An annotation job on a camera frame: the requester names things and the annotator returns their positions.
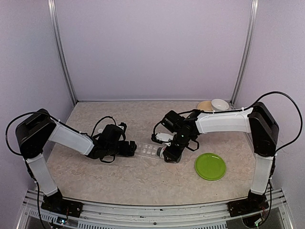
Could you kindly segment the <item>grey-capped orange pill bottle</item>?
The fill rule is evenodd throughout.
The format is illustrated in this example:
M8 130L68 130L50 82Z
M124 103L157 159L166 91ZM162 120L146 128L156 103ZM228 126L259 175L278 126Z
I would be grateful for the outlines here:
M157 149L156 154L159 158L164 159L163 153L164 153L165 149L166 149L166 147L160 147Z

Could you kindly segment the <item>clear plastic pill organizer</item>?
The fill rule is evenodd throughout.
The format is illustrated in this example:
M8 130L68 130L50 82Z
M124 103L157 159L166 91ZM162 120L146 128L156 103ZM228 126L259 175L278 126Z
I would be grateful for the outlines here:
M138 143L135 154L152 158L160 158L160 151L161 147L159 146L147 143Z

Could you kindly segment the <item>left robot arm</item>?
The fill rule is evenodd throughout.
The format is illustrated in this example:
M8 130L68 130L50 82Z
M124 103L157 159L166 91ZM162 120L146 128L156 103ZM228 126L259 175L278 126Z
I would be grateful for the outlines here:
M51 116L45 109L25 114L26 119L17 125L15 135L20 154L34 181L47 202L56 212L62 212L67 202L56 185L43 156L46 143L52 142L78 152L90 159L104 162L111 156L134 156L137 145L126 140L125 123L108 124L99 134L83 133Z

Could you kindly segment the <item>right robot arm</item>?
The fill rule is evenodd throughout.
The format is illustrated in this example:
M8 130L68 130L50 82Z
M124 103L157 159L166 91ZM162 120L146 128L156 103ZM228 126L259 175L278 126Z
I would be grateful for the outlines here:
M262 102L238 110L205 112L194 109L183 117L173 110L161 120L169 134L157 133L156 139L167 146L166 162L178 162L189 142L201 134L243 132L251 134L255 156L254 178L244 208L255 211L265 202L265 192L275 167L279 126Z

